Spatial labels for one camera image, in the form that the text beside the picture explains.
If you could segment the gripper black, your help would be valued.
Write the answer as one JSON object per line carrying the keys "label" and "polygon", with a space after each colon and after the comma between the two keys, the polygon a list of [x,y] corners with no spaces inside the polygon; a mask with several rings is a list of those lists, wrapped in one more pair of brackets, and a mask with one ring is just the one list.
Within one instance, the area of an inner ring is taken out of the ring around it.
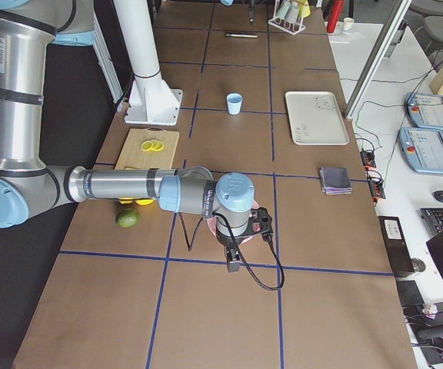
{"label": "gripper black", "polygon": [[243,237],[235,237],[233,241],[230,235],[225,235],[220,232],[216,233],[216,238],[220,244],[225,248],[225,256],[227,261],[228,272],[237,272],[240,269],[241,258],[235,244],[240,245],[245,239]]}
{"label": "gripper black", "polygon": [[255,12],[253,11],[255,9],[255,0],[249,0],[248,1],[248,15],[249,15],[249,22],[255,21]]}

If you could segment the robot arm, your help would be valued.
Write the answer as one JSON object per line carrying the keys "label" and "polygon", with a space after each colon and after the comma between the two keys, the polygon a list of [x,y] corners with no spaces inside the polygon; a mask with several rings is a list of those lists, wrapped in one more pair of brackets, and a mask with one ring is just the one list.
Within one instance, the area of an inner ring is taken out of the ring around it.
{"label": "robot arm", "polygon": [[[220,0],[220,2],[225,6],[232,6],[234,0]],[[250,24],[255,22],[255,0],[248,0],[248,20]]]}
{"label": "robot arm", "polygon": [[91,1],[0,1],[0,228],[87,199],[142,199],[175,213],[214,218],[229,271],[254,234],[254,186],[239,173],[215,180],[203,167],[88,170],[48,166],[39,157],[46,48],[91,45]]}

